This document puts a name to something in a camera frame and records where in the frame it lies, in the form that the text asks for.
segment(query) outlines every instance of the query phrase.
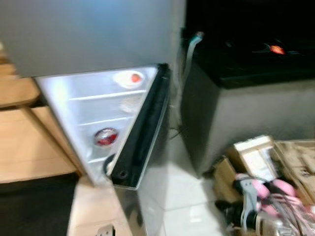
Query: white tile floor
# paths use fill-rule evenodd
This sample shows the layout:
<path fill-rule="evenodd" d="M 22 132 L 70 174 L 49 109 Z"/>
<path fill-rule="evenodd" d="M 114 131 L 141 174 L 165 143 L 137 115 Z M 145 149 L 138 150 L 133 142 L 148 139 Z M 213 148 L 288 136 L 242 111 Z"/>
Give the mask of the white tile floor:
<path fill-rule="evenodd" d="M 197 179 L 182 137 L 170 141 L 168 189 L 159 236 L 221 236 L 224 220 L 214 206 L 211 179 Z"/>

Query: pink object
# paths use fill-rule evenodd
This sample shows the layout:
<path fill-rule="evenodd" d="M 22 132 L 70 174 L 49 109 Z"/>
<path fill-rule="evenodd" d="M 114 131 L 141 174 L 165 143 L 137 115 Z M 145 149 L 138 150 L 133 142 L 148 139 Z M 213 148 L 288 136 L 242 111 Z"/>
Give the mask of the pink object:
<path fill-rule="evenodd" d="M 261 209 L 272 216 L 277 216 L 279 214 L 272 205 L 263 205 Z"/>
<path fill-rule="evenodd" d="M 280 179 L 275 179 L 272 183 L 281 189 L 285 194 L 295 197 L 295 189 L 291 184 L 288 184 Z"/>
<path fill-rule="evenodd" d="M 269 196 L 270 192 L 268 188 L 262 183 L 260 183 L 258 180 L 253 179 L 252 185 L 257 190 L 257 196 L 260 197 L 261 199 L 265 199 Z"/>
<path fill-rule="evenodd" d="M 286 195 L 285 198 L 284 198 L 284 195 L 281 195 L 281 194 L 278 194 L 278 193 L 272 194 L 272 197 L 277 199 L 277 201 L 280 202 L 280 203 L 289 202 L 290 204 L 296 205 L 296 206 L 303 205 L 301 200 L 296 198 L 296 197 L 291 197 L 291 196 Z"/>

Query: cardboard box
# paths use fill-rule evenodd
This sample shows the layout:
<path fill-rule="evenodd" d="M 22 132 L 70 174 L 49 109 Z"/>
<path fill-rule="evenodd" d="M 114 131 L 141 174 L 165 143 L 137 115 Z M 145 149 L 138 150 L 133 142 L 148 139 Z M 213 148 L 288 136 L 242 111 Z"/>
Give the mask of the cardboard box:
<path fill-rule="evenodd" d="M 274 141 L 270 136 L 259 136 L 234 144 L 226 151 L 226 155 L 238 173 L 248 173 L 268 181 L 278 177 L 269 151 Z"/>
<path fill-rule="evenodd" d="M 271 151 L 282 172 L 294 182 L 297 195 L 306 205 L 315 204 L 315 141 L 279 141 Z"/>
<path fill-rule="evenodd" d="M 256 231 L 252 229 L 248 229 L 247 232 L 244 232 L 243 230 L 235 230 L 234 235 L 235 236 L 257 236 Z"/>
<path fill-rule="evenodd" d="M 230 203 L 242 201 L 241 196 L 233 187 L 232 184 L 235 180 L 235 170 L 230 161 L 225 157 L 215 166 L 214 171 L 214 193 L 220 200 L 226 200 Z"/>

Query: refrigerator door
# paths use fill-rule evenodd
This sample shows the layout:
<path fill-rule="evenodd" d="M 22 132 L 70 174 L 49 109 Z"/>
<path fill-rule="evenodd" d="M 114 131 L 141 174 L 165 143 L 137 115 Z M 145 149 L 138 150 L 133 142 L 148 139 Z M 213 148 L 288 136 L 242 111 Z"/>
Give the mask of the refrigerator door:
<path fill-rule="evenodd" d="M 156 79 L 111 173 L 133 235 L 159 235 L 167 190 L 169 74 Z"/>
<path fill-rule="evenodd" d="M 167 189 L 168 66 L 35 81 L 92 182 L 115 185 L 132 234 L 158 235 Z"/>
<path fill-rule="evenodd" d="M 134 140 L 142 135 L 135 135 L 133 127 L 145 123 L 156 90 L 168 73 L 168 66 L 163 64 L 35 78 L 95 185 L 111 184 L 109 177 L 115 164 L 121 166 L 121 152 L 123 162 L 132 164 L 124 148 L 133 147 L 127 141 L 129 134 Z"/>

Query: stainless steel refrigerator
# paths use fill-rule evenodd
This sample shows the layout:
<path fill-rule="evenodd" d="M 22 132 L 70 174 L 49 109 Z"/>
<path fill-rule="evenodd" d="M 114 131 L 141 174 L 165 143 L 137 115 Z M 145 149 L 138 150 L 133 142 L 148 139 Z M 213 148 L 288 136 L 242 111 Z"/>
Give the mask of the stainless steel refrigerator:
<path fill-rule="evenodd" d="M 172 2 L 0 2 L 0 40 L 33 77 L 96 185 L 113 183 L 134 235 L 163 218 Z"/>
<path fill-rule="evenodd" d="M 92 182 L 115 186 L 134 235 L 156 235 L 167 184 L 168 66 L 35 81 Z"/>

